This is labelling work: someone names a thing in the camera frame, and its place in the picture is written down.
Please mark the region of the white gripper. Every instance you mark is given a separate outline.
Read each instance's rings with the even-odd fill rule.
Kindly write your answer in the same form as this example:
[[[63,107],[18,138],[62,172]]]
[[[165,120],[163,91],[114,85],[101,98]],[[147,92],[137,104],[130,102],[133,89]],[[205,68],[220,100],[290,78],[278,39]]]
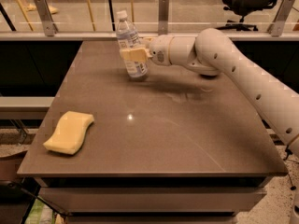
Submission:
[[[125,61],[145,63],[148,59],[162,66],[170,66],[170,45],[173,40],[171,35],[154,37],[141,37],[140,43],[144,48],[121,49],[120,55]]]

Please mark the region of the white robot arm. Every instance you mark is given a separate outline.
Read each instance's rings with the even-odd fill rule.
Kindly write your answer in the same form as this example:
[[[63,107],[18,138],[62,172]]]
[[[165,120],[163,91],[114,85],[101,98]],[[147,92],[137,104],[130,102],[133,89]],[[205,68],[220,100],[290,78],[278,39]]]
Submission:
[[[299,157],[299,95],[247,58],[222,31],[208,28],[197,36],[146,37],[120,48],[127,62],[179,65],[197,74],[224,73],[286,146]]]

